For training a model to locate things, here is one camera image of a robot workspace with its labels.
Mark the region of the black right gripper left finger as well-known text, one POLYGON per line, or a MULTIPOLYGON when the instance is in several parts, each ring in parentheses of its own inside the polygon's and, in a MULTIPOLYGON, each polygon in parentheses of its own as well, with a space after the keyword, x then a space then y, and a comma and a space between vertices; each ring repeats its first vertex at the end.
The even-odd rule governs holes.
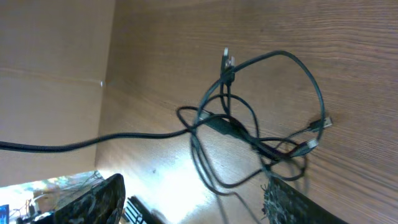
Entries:
POLYGON ((124 177, 114 174, 73 202, 37 223, 118 224, 126 199, 124 177))

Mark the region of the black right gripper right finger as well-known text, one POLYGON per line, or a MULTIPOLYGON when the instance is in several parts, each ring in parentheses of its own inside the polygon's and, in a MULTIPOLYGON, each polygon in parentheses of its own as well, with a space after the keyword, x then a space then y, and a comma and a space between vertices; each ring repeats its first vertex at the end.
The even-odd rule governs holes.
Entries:
POLYGON ((264 189, 262 211, 275 224, 347 224, 275 177, 269 179, 264 189))

